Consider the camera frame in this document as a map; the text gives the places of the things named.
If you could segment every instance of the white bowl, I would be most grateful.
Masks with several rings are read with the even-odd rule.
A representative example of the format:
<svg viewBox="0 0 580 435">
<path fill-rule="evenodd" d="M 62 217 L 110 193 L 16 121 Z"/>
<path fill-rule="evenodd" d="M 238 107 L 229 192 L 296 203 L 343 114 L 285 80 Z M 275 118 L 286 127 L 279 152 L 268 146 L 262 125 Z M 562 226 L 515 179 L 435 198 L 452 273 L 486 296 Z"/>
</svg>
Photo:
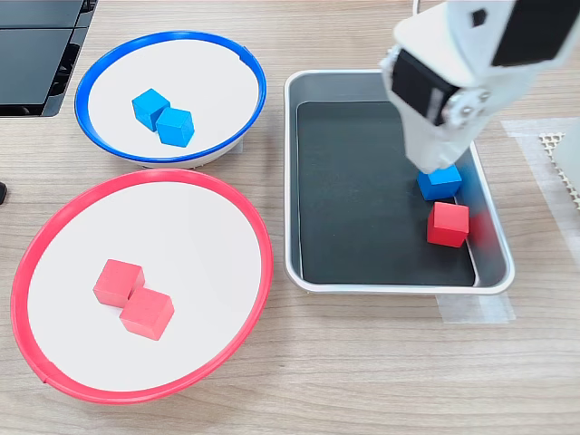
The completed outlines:
<svg viewBox="0 0 580 435">
<path fill-rule="evenodd" d="M 186 148 L 161 143 L 140 124 L 132 100 L 152 88 L 171 107 L 190 111 Z M 98 146 L 149 168 L 195 168 L 234 148 L 266 101 L 257 59 L 227 38 L 199 32 L 142 36 L 105 54 L 81 80 L 75 111 Z"/>
</svg>

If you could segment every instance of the cube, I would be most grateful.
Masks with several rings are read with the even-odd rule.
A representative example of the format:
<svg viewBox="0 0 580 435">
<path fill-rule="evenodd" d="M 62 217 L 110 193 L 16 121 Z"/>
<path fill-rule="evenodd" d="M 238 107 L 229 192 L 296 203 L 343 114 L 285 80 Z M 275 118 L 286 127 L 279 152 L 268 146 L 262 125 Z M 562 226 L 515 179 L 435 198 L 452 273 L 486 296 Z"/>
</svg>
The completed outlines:
<svg viewBox="0 0 580 435">
<path fill-rule="evenodd" d="M 168 107 L 169 101 L 153 89 L 145 91 L 133 100 L 135 118 L 151 131 L 157 131 L 157 120 Z"/>
<path fill-rule="evenodd" d="M 431 174 L 419 173 L 417 177 L 420 192 L 427 201 L 453 198 L 461 186 L 461 176 L 455 165 L 447 169 L 437 169 Z"/>
<path fill-rule="evenodd" d="M 469 234 L 469 207 L 436 202 L 427 223 L 427 241 L 461 247 Z"/>
<path fill-rule="evenodd" d="M 107 260 L 93 291 L 101 304 L 122 308 L 136 288 L 145 284 L 140 266 Z"/>
<path fill-rule="evenodd" d="M 194 133 L 191 113 L 168 107 L 157 120 L 157 130 L 162 143 L 185 148 Z"/>
<path fill-rule="evenodd" d="M 173 312 L 169 296 L 140 287 L 133 292 L 119 317 L 130 333 L 159 340 Z"/>
</svg>

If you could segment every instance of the metal tray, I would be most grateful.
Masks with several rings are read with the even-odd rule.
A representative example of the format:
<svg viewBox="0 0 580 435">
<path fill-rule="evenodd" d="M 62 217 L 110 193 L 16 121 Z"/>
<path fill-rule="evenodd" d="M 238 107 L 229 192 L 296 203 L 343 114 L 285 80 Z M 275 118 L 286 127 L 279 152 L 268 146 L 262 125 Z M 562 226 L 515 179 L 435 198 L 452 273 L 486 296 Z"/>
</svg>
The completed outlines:
<svg viewBox="0 0 580 435">
<path fill-rule="evenodd" d="M 428 244 L 432 203 L 404 157 L 380 72 L 294 74 L 285 84 L 286 272 L 313 293 L 505 291 L 514 262 L 474 144 L 457 167 L 464 181 L 454 201 L 470 208 L 468 243 Z"/>
</svg>

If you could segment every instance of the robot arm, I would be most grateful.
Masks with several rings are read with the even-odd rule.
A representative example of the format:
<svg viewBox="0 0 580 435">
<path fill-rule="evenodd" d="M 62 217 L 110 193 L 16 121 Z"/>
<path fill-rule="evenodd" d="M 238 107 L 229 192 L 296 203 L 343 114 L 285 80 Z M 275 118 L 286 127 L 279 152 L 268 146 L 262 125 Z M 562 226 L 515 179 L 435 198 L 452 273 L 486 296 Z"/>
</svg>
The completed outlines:
<svg viewBox="0 0 580 435">
<path fill-rule="evenodd" d="M 425 173 L 453 164 L 579 35 L 580 0 L 449 0 L 399 23 L 381 68 L 407 157 Z"/>
</svg>

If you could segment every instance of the table surface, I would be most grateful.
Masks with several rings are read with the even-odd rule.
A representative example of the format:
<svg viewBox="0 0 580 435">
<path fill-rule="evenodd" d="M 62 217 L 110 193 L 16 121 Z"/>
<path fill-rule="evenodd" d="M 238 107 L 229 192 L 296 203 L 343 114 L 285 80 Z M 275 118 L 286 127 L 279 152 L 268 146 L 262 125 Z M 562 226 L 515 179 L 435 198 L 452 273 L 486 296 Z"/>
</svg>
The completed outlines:
<svg viewBox="0 0 580 435">
<path fill-rule="evenodd" d="M 478 150 L 517 264 L 512 324 L 441 321 L 433 297 L 308 295 L 283 266 L 283 84 L 296 71 L 374 68 L 411 0 L 101 0 L 63 108 L 0 119 L 0 433 L 578 434 L 580 273 L 500 120 L 577 116 L 580 52 L 503 111 Z M 137 170 L 83 135 L 73 113 L 82 74 L 142 34 L 196 29 L 235 39 L 263 64 L 266 108 L 242 154 L 202 169 L 254 203 L 275 275 L 267 308 L 239 351 L 180 394 L 129 407 L 81 402 L 44 385 L 18 351 L 10 292 L 41 225 L 89 187 Z"/>
</svg>

